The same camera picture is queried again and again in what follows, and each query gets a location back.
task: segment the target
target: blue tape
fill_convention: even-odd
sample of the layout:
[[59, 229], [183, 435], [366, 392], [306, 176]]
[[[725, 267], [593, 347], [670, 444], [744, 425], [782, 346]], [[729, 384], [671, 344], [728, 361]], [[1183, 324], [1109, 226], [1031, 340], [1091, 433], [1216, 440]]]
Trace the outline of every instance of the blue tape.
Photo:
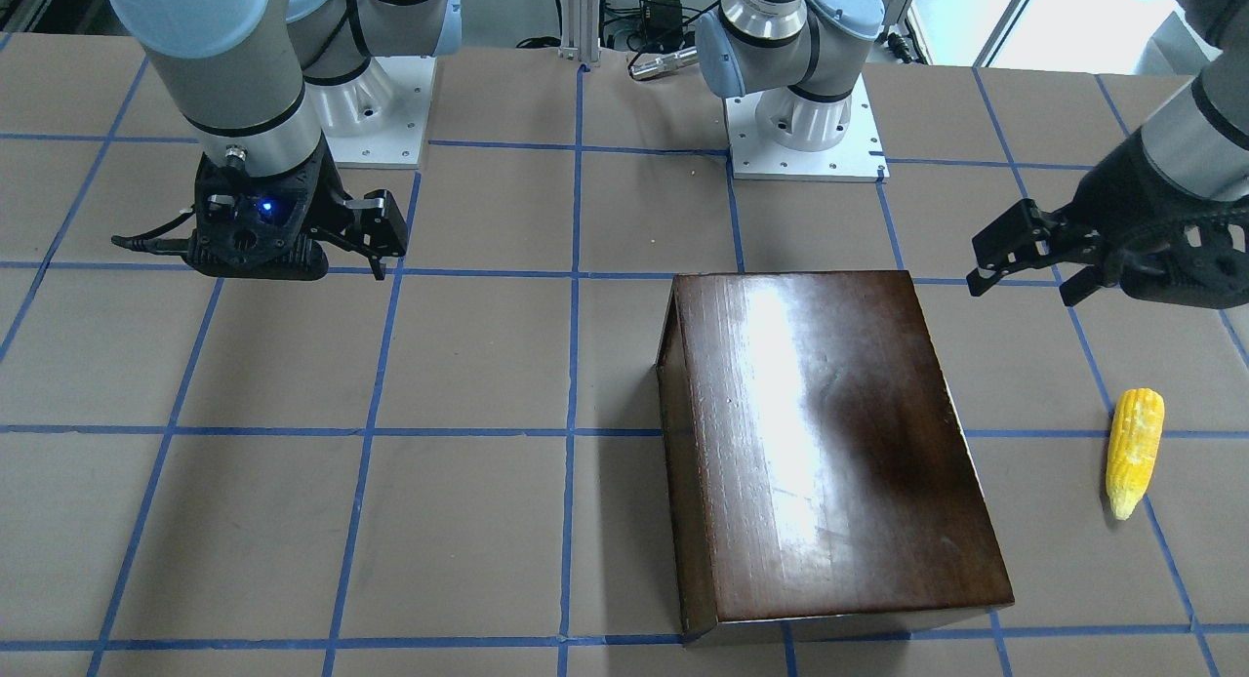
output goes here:
[[[407, 207], [407, 225], [416, 220], [417, 197], [421, 192], [421, 175], [412, 177], [412, 192]], [[356, 541], [360, 537], [360, 516], [365, 506], [365, 491], [368, 486], [368, 463], [372, 460], [373, 438], [377, 435], [377, 410], [382, 401], [382, 388], [386, 383], [386, 366], [390, 361], [390, 346], [395, 335], [395, 314], [398, 311], [400, 290], [403, 286], [403, 260], [396, 264], [396, 274], [391, 282], [390, 304], [386, 307], [386, 325], [382, 327], [381, 348], [377, 353], [377, 373], [373, 377], [373, 395], [368, 401], [368, 417], [365, 422], [365, 440], [360, 445], [360, 470], [356, 475], [356, 492], [352, 497], [351, 517], [347, 522], [347, 541], [342, 550], [342, 568], [338, 572], [338, 588], [333, 598], [333, 613], [330, 617], [330, 636], [325, 648], [323, 677], [333, 675], [333, 662], [337, 655], [338, 636], [342, 631], [342, 615], [347, 606], [347, 588], [351, 586], [351, 568], [356, 556]]]
[[[950, 287], [964, 287], [967, 286], [967, 279], [964, 277], [911, 277], [912, 282], [917, 285], [943, 285]], [[1057, 287], [1058, 282], [1044, 281], [1044, 280], [1003, 280], [998, 282], [997, 286], [1004, 287]]]
[[1240, 353], [1240, 362], [1249, 367], [1249, 352], [1245, 352], [1245, 345], [1240, 341], [1240, 335], [1237, 334], [1235, 326], [1232, 326], [1232, 320], [1228, 319], [1228, 312], [1220, 311], [1219, 319], [1223, 320], [1223, 327], [1228, 330], [1228, 337], [1232, 338], [1232, 345], [1237, 347], [1237, 352]]
[[180, 146], [194, 146], [199, 144], [200, 140], [196, 139], [181, 139], [181, 137], [164, 137], [164, 136], [117, 136], [112, 139], [115, 144], [166, 144], [166, 145], [180, 145]]
[[793, 645], [793, 628], [788, 621], [781, 622], [781, 638], [784, 642], [786, 677], [798, 677], [798, 651]]
[[430, 140], [431, 146], [452, 149], [548, 149], [550, 151], [575, 151], [577, 146], [566, 144], [511, 144], [505, 140]]
[[1132, 135], [1132, 130], [1128, 129], [1127, 122], [1123, 121], [1123, 114], [1119, 114], [1119, 107], [1110, 97], [1110, 90], [1107, 89], [1105, 81], [1102, 80], [1100, 74], [1094, 74], [1093, 79], [1097, 80], [1097, 86], [1102, 90], [1102, 96], [1105, 97], [1105, 105], [1110, 107], [1110, 114], [1114, 114], [1114, 121], [1118, 122], [1119, 130], [1123, 131], [1124, 136]]
[[1002, 677], [1014, 677], [1014, 670], [1010, 668], [1010, 653], [1007, 652], [1007, 641], [1002, 632], [1002, 621], [998, 618], [998, 612], [989, 612], [989, 623], [993, 626], [993, 642], [998, 647], [998, 661], [1002, 663]]
[[876, 196], [881, 200], [881, 215], [884, 217], [884, 229], [889, 232], [889, 246], [893, 247], [893, 265], [898, 270], [906, 270], [902, 260], [902, 245], [898, 242], [898, 230], [893, 225], [893, 212], [889, 211], [889, 200], [884, 196], [884, 171], [877, 171]]
[[1084, 351], [1084, 360], [1088, 361], [1089, 371], [1093, 373], [1093, 381], [1097, 382], [1097, 391], [1102, 395], [1102, 403], [1105, 405], [1108, 413], [1114, 413], [1114, 400], [1110, 398], [1110, 392], [1105, 388], [1105, 380], [1102, 378], [1102, 368], [1097, 365], [1097, 357], [1093, 357], [1093, 347], [1089, 346], [1088, 336], [1084, 335], [1084, 325], [1080, 324], [1079, 314], [1075, 314], [1075, 307], [1067, 307], [1067, 314], [1072, 319], [1072, 327], [1075, 329], [1075, 336], [1080, 340], [1080, 350]]
[[192, 638], [157, 641], [109, 641], [106, 652], [156, 652], [156, 651], [309, 651], [325, 648], [323, 640], [260, 640], [244, 638]]
[[1245, 635], [1249, 633], [1249, 623], [1203, 623], [1202, 630], [1207, 633]]
[[1007, 135], [1002, 130], [1002, 122], [998, 121], [998, 114], [993, 111], [993, 102], [989, 100], [989, 91], [984, 86], [980, 71], [973, 67], [972, 77], [975, 77], [975, 86], [980, 90], [980, 99], [984, 100], [985, 111], [989, 112], [989, 121], [993, 122], [993, 130], [998, 135], [998, 142], [1002, 144], [1002, 152], [1005, 154], [1007, 162], [1009, 164], [1010, 171], [1015, 177], [1015, 184], [1019, 185], [1019, 194], [1022, 194], [1022, 196], [1028, 196], [1028, 189], [1023, 185], [1023, 176], [1019, 175], [1019, 167], [1015, 165], [1014, 154], [1010, 152], [1010, 145], [1007, 144]]
[[733, 259], [737, 261], [737, 272], [746, 272], [746, 254], [742, 247], [742, 222], [737, 209], [737, 191], [733, 189], [733, 159], [724, 159], [724, 180], [728, 184], [728, 220], [733, 227]]
[[1158, 522], [1158, 515], [1154, 512], [1154, 502], [1149, 498], [1149, 493], [1142, 500], [1145, 508], [1145, 516], [1149, 518], [1149, 526], [1154, 531], [1154, 537], [1158, 540], [1158, 547], [1162, 550], [1163, 560], [1167, 562], [1167, 570], [1172, 575], [1172, 582], [1175, 583], [1175, 592], [1179, 595], [1180, 605], [1184, 606], [1184, 615], [1188, 616], [1189, 627], [1192, 628], [1193, 636], [1197, 638], [1197, 646], [1202, 650], [1202, 657], [1205, 658], [1205, 668], [1210, 672], [1210, 677], [1219, 677], [1218, 665], [1214, 663], [1214, 655], [1210, 652], [1210, 645], [1205, 641], [1205, 631], [1202, 628], [1202, 622], [1197, 618], [1197, 610], [1193, 608], [1192, 597], [1188, 595], [1188, 588], [1184, 587], [1184, 580], [1179, 576], [1179, 567], [1175, 565], [1175, 556], [1170, 551], [1170, 545], [1167, 542], [1167, 536], [1163, 533], [1163, 527]]
[[130, 543], [126, 546], [126, 553], [121, 561], [121, 570], [117, 572], [117, 582], [112, 588], [112, 597], [109, 600], [109, 608], [104, 615], [104, 625], [100, 627], [99, 643], [91, 653], [91, 663], [87, 667], [86, 677], [95, 677], [100, 672], [100, 662], [104, 660], [104, 651], [106, 650], [109, 638], [112, 635], [112, 625], [117, 620], [117, 610], [121, 608], [121, 597], [125, 595], [126, 583], [130, 581], [130, 570], [134, 567], [135, 556], [139, 553], [139, 542], [142, 540], [144, 528], [147, 525], [147, 513], [151, 512], [152, 500], [156, 497], [156, 482], [160, 482], [161, 471], [165, 468], [165, 458], [169, 456], [170, 442], [174, 440], [172, 430], [174, 426], [177, 425], [177, 417], [182, 412], [184, 402], [186, 402], [186, 392], [191, 387], [191, 377], [195, 375], [196, 362], [200, 361], [200, 353], [204, 351], [204, 341], [209, 335], [209, 324], [212, 322], [212, 315], [216, 312], [219, 300], [221, 300], [221, 287], [224, 282], [224, 280], [217, 279], [212, 286], [212, 295], [209, 297], [209, 304], [204, 310], [204, 319], [200, 321], [200, 331], [195, 336], [195, 345], [191, 347], [191, 356], [182, 372], [182, 381], [177, 387], [177, 395], [174, 397], [174, 408], [169, 415], [167, 431], [165, 436], [161, 437], [160, 450], [156, 451], [156, 461], [152, 462], [152, 471], [147, 477], [147, 487], [144, 491], [144, 500], [139, 505], [139, 516], [135, 518], [135, 526], [130, 533]]
[[70, 134], [12, 134], [12, 131], [0, 131], [0, 140], [57, 140], [57, 142], [70, 144], [102, 144], [107, 136], [80, 136]]
[[86, 433], [92, 436], [149, 436], [165, 433], [164, 426], [44, 426], [44, 425], [4, 425], [0, 433]]
[[95, 641], [0, 641], [4, 652], [90, 652]]

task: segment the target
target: corn cob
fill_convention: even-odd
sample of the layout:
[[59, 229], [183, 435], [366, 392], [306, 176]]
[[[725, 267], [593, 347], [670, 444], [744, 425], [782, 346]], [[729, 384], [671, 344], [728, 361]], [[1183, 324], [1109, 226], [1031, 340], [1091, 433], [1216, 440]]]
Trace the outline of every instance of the corn cob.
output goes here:
[[1163, 436], [1163, 397], [1153, 390], [1128, 390], [1114, 408], [1107, 450], [1105, 495], [1110, 511], [1127, 521], [1145, 496]]

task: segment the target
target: blue grid line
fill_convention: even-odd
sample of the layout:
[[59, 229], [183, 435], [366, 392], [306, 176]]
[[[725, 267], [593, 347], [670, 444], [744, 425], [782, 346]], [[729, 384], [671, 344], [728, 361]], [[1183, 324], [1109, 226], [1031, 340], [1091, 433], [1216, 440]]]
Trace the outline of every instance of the blue grid line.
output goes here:
[[430, 140], [431, 146], [452, 149], [547, 149], [547, 151], [576, 151], [568, 144], [512, 144], [507, 140]]
[[733, 257], [737, 260], [737, 272], [746, 272], [746, 252], [742, 247], [742, 222], [737, 207], [737, 191], [733, 189], [733, 159], [724, 159], [724, 180], [728, 185], [728, 219], [733, 226]]
[[[375, 426], [375, 437], [392, 438], [511, 438], [541, 437], [561, 438], [570, 433], [598, 438], [652, 438], [663, 433], [659, 428], [385, 428]], [[174, 433], [175, 436], [286, 436], [304, 438], [335, 438], [363, 436], [365, 428], [299, 428], [287, 426], [97, 426], [75, 423], [0, 423], [0, 433], [86, 433], [95, 436], [147, 436]], [[1218, 433], [1218, 436], [1244, 436], [1245, 433]]]
[[1078, 430], [1014, 430], [1014, 428], [968, 428], [963, 431], [963, 436], [968, 438], [1104, 438], [1107, 432], [1102, 431], [1078, 431]]
[[[1207, 635], [1249, 635], [1249, 623], [1203, 625]], [[1004, 640], [1079, 638], [1107, 636], [1183, 636], [1192, 626], [1180, 623], [1159, 625], [1104, 625], [1104, 626], [1037, 626], [1000, 628]], [[882, 633], [846, 638], [816, 638], [793, 641], [803, 643], [878, 643], [878, 642], [932, 642], [932, 641], [983, 641], [994, 640], [993, 628], [948, 628], [914, 633]], [[160, 652], [160, 651], [306, 651], [325, 650], [326, 638], [172, 638], [172, 640], [114, 640], [106, 652]], [[340, 638], [337, 650], [455, 650], [455, 648], [585, 648], [603, 646], [678, 646], [679, 635], [638, 633], [605, 636], [430, 636], [430, 637], [360, 637]], [[0, 641], [0, 653], [14, 652], [90, 652], [96, 641]]]
[[45, 426], [35, 423], [7, 423], [0, 426], [0, 433], [89, 433], [105, 436], [146, 436], [167, 432], [165, 426]]
[[107, 270], [130, 272], [192, 272], [185, 262], [52, 262], [49, 270]]
[[998, 618], [997, 611], [989, 612], [989, 623], [993, 626], [993, 642], [998, 647], [998, 661], [1002, 662], [1002, 673], [1004, 677], [1014, 677], [1014, 670], [1010, 668], [1010, 655], [1007, 652], [1007, 640], [1002, 632], [1002, 621]]
[[902, 245], [898, 242], [898, 229], [893, 225], [893, 212], [889, 211], [889, 200], [884, 196], [884, 171], [877, 170], [876, 196], [881, 200], [881, 215], [884, 217], [884, 229], [889, 232], [889, 246], [893, 247], [893, 265], [898, 270], [906, 270], [902, 261]]
[[90, 652], [95, 641], [0, 641], [0, 653], [5, 652]]
[[1175, 556], [1170, 552], [1170, 545], [1167, 542], [1163, 527], [1158, 522], [1158, 515], [1154, 512], [1154, 502], [1149, 498], [1148, 492], [1142, 502], [1145, 507], [1145, 516], [1149, 518], [1149, 526], [1154, 531], [1154, 537], [1158, 540], [1158, 547], [1163, 552], [1163, 560], [1167, 561], [1167, 570], [1170, 571], [1172, 582], [1175, 583], [1175, 592], [1179, 595], [1179, 601], [1184, 606], [1184, 615], [1188, 616], [1189, 627], [1192, 628], [1193, 636], [1197, 638], [1197, 646], [1202, 650], [1202, 657], [1205, 658], [1205, 668], [1210, 672], [1210, 677], [1219, 677], [1219, 667], [1214, 663], [1214, 655], [1210, 652], [1210, 645], [1205, 641], [1205, 631], [1202, 628], [1202, 622], [1197, 618], [1197, 610], [1193, 608], [1192, 597], [1189, 597], [1188, 588], [1184, 586], [1184, 580], [1179, 576], [1179, 567], [1175, 565]]
[[59, 142], [72, 144], [102, 144], [107, 136], [90, 136], [77, 134], [20, 134], [19, 131], [0, 131], [0, 140], [57, 140]]
[[626, 281], [626, 280], [672, 280], [676, 272], [576, 272], [578, 280]]
[[431, 146], [453, 149], [538, 149], [538, 151], [563, 152], [602, 152], [602, 154], [659, 154], [659, 156], [703, 156], [728, 157], [727, 149], [634, 149], [628, 146], [590, 146], [582, 140], [581, 131], [576, 141], [568, 144], [517, 144], [511, 140], [430, 140]]
[[0, 362], [4, 362], [9, 348], [12, 347], [14, 340], [17, 337], [17, 331], [21, 329], [21, 322], [26, 319], [26, 312], [30, 311], [30, 305], [35, 301], [35, 295], [39, 292], [39, 287], [44, 284], [44, 277], [47, 274], [47, 266], [52, 261], [52, 256], [56, 255], [56, 250], [61, 247], [61, 241], [65, 240], [65, 234], [70, 229], [70, 224], [74, 222], [74, 217], [77, 215], [79, 209], [81, 209], [82, 202], [86, 200], [86, 194], [90, 191], [91, 182], [94, 182], [100, 166], [104, 162], [104, 156], [109, 152], [109, 144], [112, 135], [116, 135], [117, 127], [121, 126], [122, 117], [126, 116], [126, 109], [130, 109], [131, 100], [135, 99], [135, 91], [139, 90], [139, 81], [144, 77], [144, 71], [147, 69], [147, 59], [145, 57], [141, 64], [139, 64], [139, 70], [135, 72], [135, 77], [130, 81], [130, 89], [126, 91], [125, 99], [121, 100], [121, 107], [117, 109], [117, 114], [112, 120], [112, 125], [109, 127], [109, 135], [100, 144], [100, 151], [95, 154], [95, 161], [91, 162], [91, 169], [86, 174], [86, 179], [82, 180], [82, 186], [79, 187], [77, 196], [74, 197], [74, 202], [70, 205], [70, 210], [65, 215], [61, 226], [56, 230], [56, 236], [52, 239], [47, 251], [44, 254], [44, 260], [39, 269], [35, 271], [35, 277], [30, 282], [30, 289], [26, 290], [26, 296], [21, 301], [21, 306], [17, 309], [17, 315], [14, 317], [12, 324], [9, 326], [7, 334], [5, 334], [4, 341], [0, 341]]
[[109, 641], [106, 652], [159, 652], [159, 651], [309, 651], [325, 647], [325, 640], [267, 638], [191, 638], [191, 640], [139, 640]]
[[[1055, 277], [1058, 276], [1058, 269], [1053, 269]], [[1102, 395], [1102, 403], [1105, 405], [1107, 412], [1109, 415], [1114, 413], [1114, 400], [1110, 398], [1109, 390], [1105, 388], [1105, 380], [1102, 378], [1102, 368], [1098, 367], [1097, 357], [1093, 357], [1093, 346], [1089, 345], [1088, 335], [1084, 334], [1084, 325], [1080, 324], [1079, 314], [1075, 314], [1075, 307], [1067, 307], [1067, 315], [1072, 320], [1072, 327], [1075, 329], [1075, 336], [1080, 340], [1080, 350], [1084, 351], [1084, 360], [1089, 363], [1089, 371], [1093, 373], [1093, 381], [1097, 383], [1097, 391]]]
[[1019, 185], [1019, 194], [1028, 196], [1028, 189], [1023, 185], [1023, 176], [1019, 174], [1019, 166], [1014, 160], [1014, 154], [1010, 152], [1010, 145], [1007, 144], [1007, 135], [1002, 130], [1002, 122], [998, 121], [998, 114], [993, 111], [993, 102], [989, 100], [989, 91], [984, 86], [984, 80], [980, 77], [979, 69], [972, 69], [972, 77], [975, 77], [975, 86], [980, 90], [980, 99], [984, 100], [984, 107], [989, 112], [989, 121], [993, 122], [993, 130], [997, 132], [998, 140], [1002, 144], [1002, 152], [1005, 154], [1010, 171], [1014, 174], [1015, 184]]
[[[420, 171], [412, 177], [412, 192], [408, 199], [407, 225], [416, 220], [417, 197], [421, 192]], [[365, 438], [360, 445], [360, 470], [356, 476], [356, 492], [351, 503], [351, 517], [347, 522], [347, 541], [342, 550], [342, 568], [338, 572], [338, 588], [333, 598], [333, 613], [330, 617], [330, 635], [325, 647], [325, 663], [321, 675], [333, 675], [333, 662], [337, 655], [338, 636], [342, 631], [342, 615], [347, 606], [347, 588], [351, 585], [351, 567], [356, 555], [356, 541], [360, 537], [360, 516], [365, 506], [365, 491], [368, 485], [368, 463], [372, 460], [373, 438], [377, 435], [377, 410], [382, 401], [382, 388], [386, 385], [386, 367], [390, 361], [391, 338], [395, 335], [395, 314], [398, 311], [400, 290], [403, 286], [403, 260], [396, 264], [396, 274], [391, 284], [390, 304], [386, 307], [386, 325], [382, 327], [381, 347], [377, 353], [377, 373], [373, 377], [373, 393], [368, 401], [368, 416], [365, 421]]]
[[139, 505], [139, 515], [135, 518], [135, 526], [130, 533], [130, 543], [126, 546], [126, 553], [121, 561], [121, 570], [117, 572], [117, 582], [112, 588], [112, 597], [109, 600], [109, 608], [104, 613], [104, 623], [100, 626], [99, 645], [91, 653], [91, 663], [87, 666], [86, 677], [95, 677], [100, 672], [100, 661], [104, 660], [104, 651], [106, 650], [107, 642], [112, 635], [112, 625], [117, 620], [117, 610], [121, 608], [121, 597], [130, 581], [130, 570], [134, 567], [135, 556], [139, 553], [139, 542], [142, 540], [144, 528], [147, 525], [147, 513], [151, 512], [152, 500], [156, 497], [156, 485], [160, 482], [161, 471], [165, 468], [165, 460], [169, 456], [170, 442], [174, 441], [172, 428], [177, 425], [177, 417], [182, 413], [182, 405], [186, 402], [186, 392], [191, 388], [191, 377], [195, 375], [196, 362], [199, 362], [200, 353], [204, 351], [204, 341], [209, 335], [209, 324], [212, 321], [214, 312], [216, 312], [219, 300], [221, 300], [221, 287], [224, 285], [225, 281], [217, 279], [212, 286], [212, 295], [209, 297], [209, 304], [204, 310], [204, 319], [200, 321], [200, 331], [195, 336], [195, 345], [191, 346], [191, 356], [187, 357], [186, 368], [182, 371], [182, 381], [177, 387], [177, 395], [174, 397], [174, 407], [169, 413], [169, 430], [165, 432], [165, 436], [161, 437], [160, 450], [156, 451], [156, 460], [152, 462], [152, 471], [147, 478], [144, 500]]
[[1093, 170], [1092, 165], [1067, 165], [1067, 162], [1003, 162], [998, 160], [943, 160], [924, 157], [891, 157], [898, 165], [947, 165], [954, 167], [1019, 167], [1023, 170]]
[[1007, 638], [1080, 638], [1094, 636], [1183, 636], [1190, 632], [1182, 625], [1129, 625], [1129, 626], [1040, 626], [1003, 628]]
[[1232, 325], [1232, 320], [1228, 319], [1227, 311], [1219, 312], [1219, 319], [1223, 320], [1223, 327], [1228, 330], [1228, 337], [1232, 338], [1232, 345], [1237, 347], [1237, 352], [1240, 353], [1240, 361], [1249, 367], [1249, 352], [1245, 352], [1245, 345], [1240, 341], [1240, 335], [1237, 334], [1235, 326]]
[[563, 441], [563, 518], [560, 526], [560, 650], [556, 660], [556, 673], [567, 677], [568, 673], [568, 625], [572, 620], [572, 521], [576, 477], [576, 436], [577, 425], [577, 358], [581, 338], [581, 281], [576, 272], [581, 269], [581, 200], [582, 200], [582, 159], [586, 126], [586, 74], [590, 67], [577, 67], [576, 104], [576, 154], [572, 175], [572, 271], [568, 304], [568, 411], [565, 425], [568, 430]]
[[788, 621], [781, 622], [781, 640], [784, 642], [786, 677], [798, 677], [798, 650], [794, 647], [793, 628]]
[[395, 438], [561, 438], [566, 428], [373, 428], [376, 436]]
[[[911, 281], [917, 282], [917, 285], [943, 285], [950, 287], [967, 286], [967, 280], [963, 277], [911, 277]], [[1044, 280], [1003, 280], [998, 282], [998, 286], [1053, 289], [1058, 286], [1058, 282]]]
[[631, 149], [624, 146], [581, 146], [585, 152], [664, 154], [664, 156], [728, 157], [727, 149]]
[[176, 136], [117, 136], [112, 139], [115, 144], [170, 144], [170, 145], [195, 145], [200, 140], [180, 139]]
[[[299, 427], [244, 427], [244, 426], [100, 426], [100, 425], [44, 425], [44, 423], [0, 423], [2, 433], [85, 433], [95, 436], [146, 436], [172, 432], [175, 436], [286, 436], [307, 438], [331, 438], [363, 436], [363, 428], [299, 428]], [[663, 435], [659, 428], [573, 428], [578, 437], [598, 438], [652, 438]], [[512, 437], [566, 437], [567, 428], [385, 428], [375, 427], [375, 437], [393, 438], [512, 438]], [[968, 438], [1104, 438], [1107, 430], [1094, 428], [967, 428]], [[1219, 441], [1249, 440], [1249, 431], [1164, 431], [1164, 440], [1177, 441]]]
[[1114, 104], [1114, 99], [1110, 97], [1110, 90], [1107, 89], [1105, 81], [1102, 80], [1100, 74], [1094, 74], [1093, 79], [1097, 80], [1097, 86], [1102, 90], [1102, 96], [1105, 97], [1105, 105], [1110, 107], [1110, 114], [1114, 114], [1114, 121], [1118, 122], [1123, 135], [1132, 135], [1132, 130], [1128, 129], [1127, 122], [1123, 121], [1123, 114], [1119, 114], [1119, 107]]

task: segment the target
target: dark wooden box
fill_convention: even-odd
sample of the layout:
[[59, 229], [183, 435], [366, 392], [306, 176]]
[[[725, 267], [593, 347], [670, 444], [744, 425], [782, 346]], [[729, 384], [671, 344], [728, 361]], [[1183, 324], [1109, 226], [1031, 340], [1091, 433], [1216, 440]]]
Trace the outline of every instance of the dark wooden box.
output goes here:
[[687, 642], [1014, 602], [909, 274], [678, 276], [657, 372]]

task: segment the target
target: metal cylinder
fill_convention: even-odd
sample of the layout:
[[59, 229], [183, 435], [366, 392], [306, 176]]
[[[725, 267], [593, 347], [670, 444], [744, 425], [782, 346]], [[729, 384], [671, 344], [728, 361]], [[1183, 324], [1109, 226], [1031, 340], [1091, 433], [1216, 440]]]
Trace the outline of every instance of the metal cylinder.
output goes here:
[[356, 45], [346, 16], [347, 0], [327, 0], [304, 19], [287, 25], [309, 82], [341, 85], [368, 66], [368, 56]]
[[1249, 194], [1249, 137], [1209, 102], [1204, 75], [1178, 91], [1140, 129], [1145, 157], [1192, 196], [1235, 201]]

